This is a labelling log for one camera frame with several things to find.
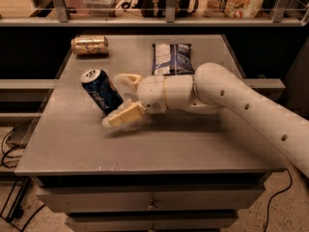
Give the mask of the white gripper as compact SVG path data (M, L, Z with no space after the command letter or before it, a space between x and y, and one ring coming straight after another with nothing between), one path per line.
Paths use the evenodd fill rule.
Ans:
M116 110L102 119L102 124L106 128L118 127L140 119L145 115L146 110L150 114L164 113L166 111L164 80L162 75L151 75L143 79L139 74L117 74L114 77L116 86L123 93L137 94L139 101L124 101Z

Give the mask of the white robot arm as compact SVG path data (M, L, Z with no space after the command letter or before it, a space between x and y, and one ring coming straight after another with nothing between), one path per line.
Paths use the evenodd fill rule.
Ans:
M102 124L118 127L144 114L180 109L197 114L216 114L227 108L237 114L279 150L305 176L309 176L309 121L257 93L231 71L205 63L195 74L151 75L122 73L115 76L137 98L124 101Z

